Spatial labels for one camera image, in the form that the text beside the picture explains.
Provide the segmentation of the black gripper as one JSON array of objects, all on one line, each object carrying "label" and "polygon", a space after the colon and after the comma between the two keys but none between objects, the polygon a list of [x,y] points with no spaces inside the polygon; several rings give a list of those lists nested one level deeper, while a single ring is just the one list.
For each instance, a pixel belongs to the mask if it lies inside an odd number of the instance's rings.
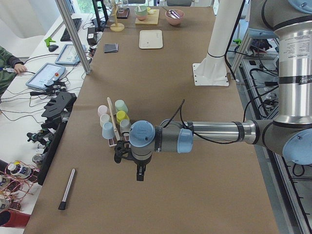
[{"label": "black gripper", "polygon": [[148,147],[135,147],[131,146],[132,156],[136,159],[137,170],[136,170],[136,180],[144,180],[144,168],[151,161],[152,150]]}]

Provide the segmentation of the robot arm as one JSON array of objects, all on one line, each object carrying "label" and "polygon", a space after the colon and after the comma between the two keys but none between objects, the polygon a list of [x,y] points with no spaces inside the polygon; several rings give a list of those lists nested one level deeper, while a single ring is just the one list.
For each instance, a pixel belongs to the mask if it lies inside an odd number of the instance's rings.
[{"label": "robot arm", "polygon": [[312,162],[312,3],[254,0],[251,27],[279,37],[279,104],[272,120],[175,122],[161,126],[140,120],[130,129],[128,159],[144,179],[153,152],[188,153],[195,137],[219,144],[246,142],[270,149],[296,164]]}]

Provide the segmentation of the person hand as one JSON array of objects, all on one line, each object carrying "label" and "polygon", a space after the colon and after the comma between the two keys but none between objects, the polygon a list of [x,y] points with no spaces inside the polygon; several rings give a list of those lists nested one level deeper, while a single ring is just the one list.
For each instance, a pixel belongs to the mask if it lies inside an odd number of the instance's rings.
[{"label": "person hand", "polygon": [[14,71],[16,74],[20,74],[20,73],[24,73],[27,71],[27,68],[25,65],[21,64],[21,63],[17,63],[14,66]]}]

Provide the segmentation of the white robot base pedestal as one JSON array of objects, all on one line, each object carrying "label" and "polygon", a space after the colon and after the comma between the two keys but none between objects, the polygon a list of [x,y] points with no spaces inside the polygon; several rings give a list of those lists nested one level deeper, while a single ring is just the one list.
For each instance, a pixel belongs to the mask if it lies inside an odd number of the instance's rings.
[{"label": "white robot base pedestal", "polygon": [[222,0],[219,3],[207,55],[201,63],[193,64],[196,86],[229,85],[225,62],[226,51],[243,7],[243,0]]}]

